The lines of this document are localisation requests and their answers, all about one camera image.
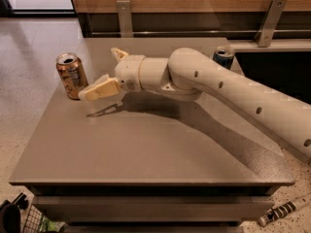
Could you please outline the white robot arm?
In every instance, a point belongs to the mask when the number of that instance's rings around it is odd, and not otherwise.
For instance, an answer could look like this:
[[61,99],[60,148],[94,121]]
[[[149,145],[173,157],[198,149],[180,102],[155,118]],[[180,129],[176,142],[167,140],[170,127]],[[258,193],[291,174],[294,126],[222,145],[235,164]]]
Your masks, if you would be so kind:
[[299,160],[311,159],[311,107],[264,84],[226,69],[198,50],[180,48],[168,57],[147,57],[112,48],[115,75],[100,77],[79,92],[84,101],[121,91],[149,91],[180,101],[203,92],[253,123]]

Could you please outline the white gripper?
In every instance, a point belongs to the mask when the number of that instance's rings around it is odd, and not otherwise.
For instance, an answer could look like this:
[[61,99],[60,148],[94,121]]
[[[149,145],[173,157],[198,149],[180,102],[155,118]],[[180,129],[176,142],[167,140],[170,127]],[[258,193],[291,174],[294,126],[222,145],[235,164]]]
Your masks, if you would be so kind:
[[78,93],[82,101],[94,101],[111,97],[121,92],[123,88],[127,92],[140,92],[139,71],[144,55],[129,55],[128,52],[118,48],[111,48],[113,57],[118,64],[115,68],[116,78],[104,75]]

